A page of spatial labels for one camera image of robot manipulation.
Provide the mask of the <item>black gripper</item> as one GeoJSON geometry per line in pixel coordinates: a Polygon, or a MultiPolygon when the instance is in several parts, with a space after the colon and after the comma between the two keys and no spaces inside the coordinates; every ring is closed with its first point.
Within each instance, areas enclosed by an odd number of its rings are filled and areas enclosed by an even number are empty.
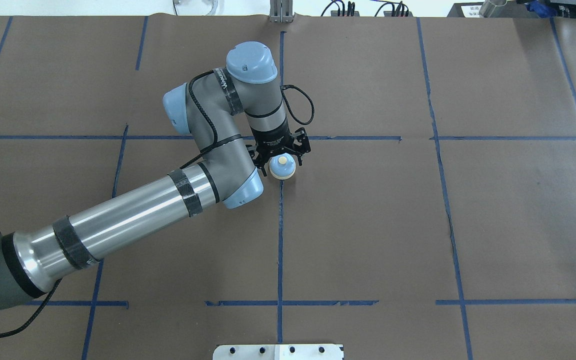
{"type": "MultiPolygon", "coordinates": [[[[272,130],[258,130],[251,128],[256,144],[257,155],[254,157],[254,166],[261,171],[263,177],[268,177],[266,165],[274,154],[293,143],[288,124],[281,124],[272,130]]],[[[303,165],[305,152],[301,148],[291,149],[291,154],[297,157],[298,166],[303,165]]]]}

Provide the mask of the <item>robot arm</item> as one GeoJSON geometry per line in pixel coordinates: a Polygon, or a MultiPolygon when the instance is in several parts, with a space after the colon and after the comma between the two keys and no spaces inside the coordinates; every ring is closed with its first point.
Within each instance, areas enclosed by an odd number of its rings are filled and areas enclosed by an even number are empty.
{"type": "Polygon", "coordinates": [[[162,103],[173,127],[192,135],[201,161],[34,232],[0,231],[0,310],[212,205],[252,202],[272,158],[310,151],[306,130],[290,131],[274,56],[258,41],[236,45],[225,66],[168,91],[162,103]]]}

